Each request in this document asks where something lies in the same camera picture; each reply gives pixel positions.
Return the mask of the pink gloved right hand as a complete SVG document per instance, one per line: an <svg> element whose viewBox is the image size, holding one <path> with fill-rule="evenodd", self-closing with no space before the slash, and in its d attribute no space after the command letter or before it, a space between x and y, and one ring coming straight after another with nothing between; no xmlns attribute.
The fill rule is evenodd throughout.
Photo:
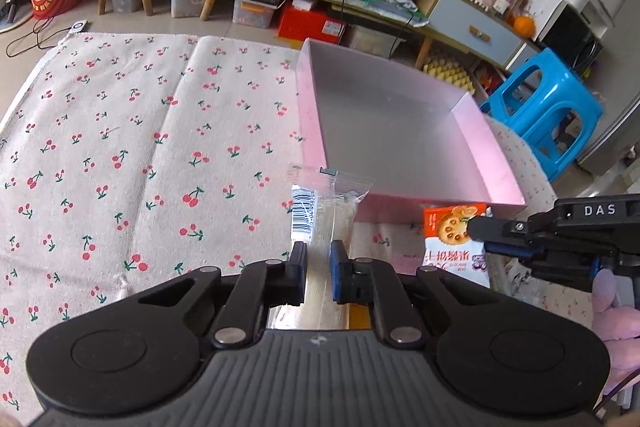
<svg viewBox="0 0 640 427"><path fill-rule="evenodd" d="M603 392L639 369L639 311L615 304L617 281L611 270L602 269L592 284L592 330L604 342L610 356L610 373Z"/></svg>

